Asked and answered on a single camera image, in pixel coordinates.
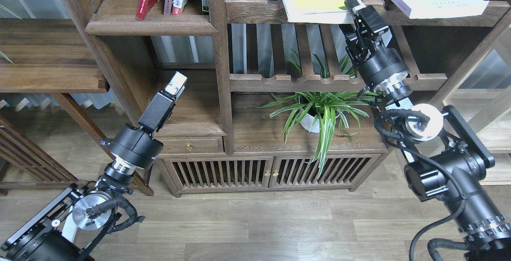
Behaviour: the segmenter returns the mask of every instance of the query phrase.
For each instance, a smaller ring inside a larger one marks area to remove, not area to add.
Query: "spider plant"
[[[5,10],[6,12],[12,14],[14,17],[18,18],[18,19],[21,19],[17,14],[15,14],[13,11],[11,11],[9,8],[7,8],[6,6],[2,5],[0,3],[0,9],[2,10]],[[9,57],[7,57],[1,50],[0,50],[0,55],[4,58],[4,59],[7,59],[7,61],[9,61],[10,63],[13,63],[11,61],[11,59],[9,59]]]
[[[295,66],[299,66],[298,63],[292,61]],[[341,60],[339,64],[347,67],[347,63],[345,59]],[[324,72],[325,66],[321,66],[321,70]],[[288,95],[281,99],[277,98],[273,93],[272,97],[276,100],[272,103],[267,103],[266,105],[260,106],[259,108],[269,108],[274,106],[280,106],[285,103],[294,101],[293,104],[286,105],[281,107],[278,110],[270,113],[270,117],[274,117],[282,112],[289,112],[289,116],[286,120],[286,123],[283,127],[281,137],[284,137],[284,143],[287,143],[287,139],[289,137],[289,132],[291,132],[292,128],[300,123],[305,116],[309,113],[314,116],[314,121],[312,124],[319,122],[319,137],[318,137],[318,145],[316,148],[316,152],[314,154],[314,158],[310,162],[318,161],[318,174],[316,179],[319,178],[321,173],[323,172],[323,167],[325,166],[326,156],[328,148],[332,142],[332,138],[334,136],[334,131],[336,128],[336,119],[339,116],[339,123],[337,127],[339,128],[339,132],[344,136],[352,136],[355,133],[345,134],[343,128],[348,129],[349,124],[347,120],[347,116],[352,116],[358,124],[358,135],[360,136],[361,126],[360,126],[360,116],[369,117],[367,112],[356,108],[354,106],[364,106],[367,103],[363,103],[357,99],[358,92],[295,92],[292,95]],[[374,97],[373,94],[365,94],[361,97],[366,101],[370,101]]]
[[[296,70],[301,75],[300,56],[295,49],[291,49],[291,52],[293,53],[294,57],[298,61],[295,61],[294,58],[288,56],[287,54],[285,54],[285,56],[289,59],[289,61],[292,63],[292,65],[296,68]],[[316,58],[316,60],[319,63],[319,66],[321,67],[319,75],[321,77],[323,77],[324,79],[330,77],[330,69],[328,67],[326,58],[325,58],[324,62],[322,62],[317,54],[313,53],[312,55]],[[347,54],[343,58],[341,58],[341,60],[339,61],[339,69],[341,71],[341,74],[347,74],[350,77],[355,77],[355,69],[353,68],[351,59],[350,59],[350,57],[348,57]]]

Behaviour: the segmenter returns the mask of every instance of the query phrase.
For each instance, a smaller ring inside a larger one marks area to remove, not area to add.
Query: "metal plate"
[[[101,204],[107,201],[108,199],[109,197],[99,193],[89,194],[84,198],[80,199],[75,204],[75,208],[73,209],[73,221],[75,222],[76,226],[83,230],[97,230],[98,228],[102,227],[106,223],[108,218],[110,218],[110,215],[112,215],[113,211],[107,210],[106,212],[103,212],[100,216],[98,216],[96,219],[91,220],[85,214],[85,210],[97,204]]]

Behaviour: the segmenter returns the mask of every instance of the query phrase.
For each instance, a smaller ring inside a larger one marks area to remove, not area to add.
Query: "drawer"
[[[161,154],[218,153],[223,152],[222,137],[174,137],[159,139],[163,143]]]

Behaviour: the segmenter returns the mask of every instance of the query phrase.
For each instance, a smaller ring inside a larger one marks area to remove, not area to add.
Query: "robotic arm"
[[[361,94],[371,91],[387,99],[385,106],[378,102],[380,99],[370,103],[381,111],[374,120],[375,128],[388,144],[403,153],[408,162],[404,168],[408,186],[419,200],[436,198],[451,213],[416,234],[410,246],[410,260],[414,259],[415,244],[424,232],[452,219],[464,242],[432,239],[428,250],[433,260],[442,260],[436,248],[468,251],[468,261],[510,260],[511,223],[479,184],[486,169],[495,165],[493,156],[453,106],[445,106],[440,112],[428,104],[412,104],[408,98],[411,89],[404,83],[409,70],[397,50],[385,47],[382,41],[388,25],[372,6],[359,5],[357,0],[347,0],[345,5],[354,18],[354,26],[340,28],[346,37],[347,54],[367,85]],[[444,121],[456,135],[444,129]],[[431,158],[423,156],[415,144],[436,136],[445,150]]]
[[[2,245],[6,258],[13,261],[93,261],[93,248],[108,233],[124,230],[135,222],[142,222],[135,207],[123,194],[132,194],[128,188],[135,169],[148,170],[163,144],[152,136],[172,114],[177,98],[184,90],[187,78],[174,74],[164,90],[157,92],[139,119],[138,128],[124,125],[114,139],[104,139],[115,156],[92,189],[77,188],[72,184],[28,221]],[[121,207],[128,219],[117,224]],[[82,230],[102,230],[84,249],[79,249],[62,236],[60,224],[68,217]]]

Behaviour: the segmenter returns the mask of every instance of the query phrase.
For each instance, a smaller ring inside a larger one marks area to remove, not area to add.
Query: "potted plant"
[[[322,77],[327,77],[326,75],[323,75],[328,73],[327,66],[323,66],[323,63],[321,63],[317,55],[314,56],[316,59],[318,59],[319,64],[321,65]],[[295,61],[292,61],[292,63],[295,65],[295,67],[297,67],[298,70],[301,71],[298,63]],[[353,70],[352,67],[347,68],[349,64],[350,63],[347,63],[345,59],[342,59],[339,62],[339,65],[343,67],[341,68],[341,72],[345,73],[350,69]],[[281,137],[284,137],[284,143],[287,143],[289,132],[291,132],[292,128],[298,123],[300,123],[303,128],[309,130],[310,132],[319,132],[316,153],[314,158],[310,161],[318,161],[317,164],[319,170],[316,178],[319,178],[323,172],[327,151],[334,136],[337,119],[339,118],[337,127],[339,128],[341,134],[345,136],[352,136],[356,133],[345,134],[343,130],[343,128],[349,128],[347,116],[352,116],[357,121],[359,135],[361,130],[360,117],[369,117],[367,112],[355,107],[367,105],[367,103],[358,100],[358,92],[295,92],[280,99],[277,98],[273,93],[271,95],[276,101],[267,103],[266,105],[260,106],[259,108],[269,108],[281,105],[283,106],[272,112],[270,117],[274,117],[282,112],[289,112],[289,116],[281,133]],[[361,99],[370,101],[374,99],[374,94],[365,94],[361,96]],[[284,106],[285,103],[292,101],[294,101],[294,103]]]

